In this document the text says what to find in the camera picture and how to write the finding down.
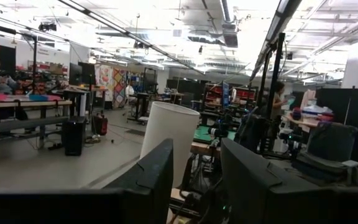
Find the man sitting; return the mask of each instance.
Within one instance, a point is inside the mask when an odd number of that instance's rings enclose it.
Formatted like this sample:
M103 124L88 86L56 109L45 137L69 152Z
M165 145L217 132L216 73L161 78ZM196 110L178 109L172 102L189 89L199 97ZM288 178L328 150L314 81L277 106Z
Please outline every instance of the man sitting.
M4 94L12 94L13 90L19 88L20 84L15 82L10 76L0 77L0 93ZM6 114L11 114L13 108L1 108L0 109L0 117L4 117ZM28 120L29 117L27 113L21 107L16 107L15 111L16 119L19 121ZM35 128L29 128L25 130L27 133L35 131Z

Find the desktop computer tower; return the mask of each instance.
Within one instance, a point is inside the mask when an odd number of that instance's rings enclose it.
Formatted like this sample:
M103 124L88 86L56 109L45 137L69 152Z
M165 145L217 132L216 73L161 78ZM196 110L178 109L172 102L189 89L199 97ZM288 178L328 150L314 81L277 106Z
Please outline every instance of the desktop computer tower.
M62 144L66 156L80 156L85 144L86 119L73 116L62 125Z

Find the gray floor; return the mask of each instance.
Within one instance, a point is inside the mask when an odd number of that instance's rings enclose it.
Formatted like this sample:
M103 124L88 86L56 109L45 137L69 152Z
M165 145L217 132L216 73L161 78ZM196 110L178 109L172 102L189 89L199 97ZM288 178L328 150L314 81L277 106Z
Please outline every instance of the gray floor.
M67 157L64 149L36 150L35 139L0 142L0 190L97 189L105 186L135 164L142 147L142 137L125 131L145 131L145 126L126 123L122 113L121 110L106 112L110 124L108 134L100 143L85 148L80 157ZM50 136L50 140L60 142L60 136Z

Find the metal pole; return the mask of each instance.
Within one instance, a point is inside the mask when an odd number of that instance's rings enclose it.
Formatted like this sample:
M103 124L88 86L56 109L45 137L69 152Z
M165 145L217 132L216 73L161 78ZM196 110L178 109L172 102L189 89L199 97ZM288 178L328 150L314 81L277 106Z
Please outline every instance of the metal pole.
M265 89L265 81L266 81L266 74L267 74L267 70L269 69L269 61L270 61L270 56L272 55L272 51L269 50L265 56L265 65L264 65L264 71L262 74L262 82L260 83L260 90L259 90L259 94L258 94L258 99L256 102L256 105L260 108L262 106L262 98L264 95L264 89Z
M280 33L278 35L276 59L274 61L274 69L273 69L273 75L272 75L272 84L270 85L270 91L269 91L269 94L268 94L267 112L266 112L266 118L267 119L270 119L270 116L272 115L273 99L274 99L274 93L275 93L275 85L277 83L277 79L278 79L278 75L279 75L278 72L280 70L280 60L281 60L281 54L283 52L284 40L285 40L285 33Z
M35 74L37 73L37 45L38 45L38 40L37 40L37 36L33 36L32 37L34 40L34 52L33 52L33 57L32 57L32 92L35 93Z

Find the white cylinder lamp shade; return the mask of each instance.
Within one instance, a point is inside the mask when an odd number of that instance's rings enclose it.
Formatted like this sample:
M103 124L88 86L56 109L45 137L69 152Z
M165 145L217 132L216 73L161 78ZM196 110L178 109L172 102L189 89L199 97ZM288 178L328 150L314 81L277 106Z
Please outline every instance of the white cylinder lamp shade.
M164 139L173 139L173 187L181 184L200 114L171 103L153 102L140 158Z

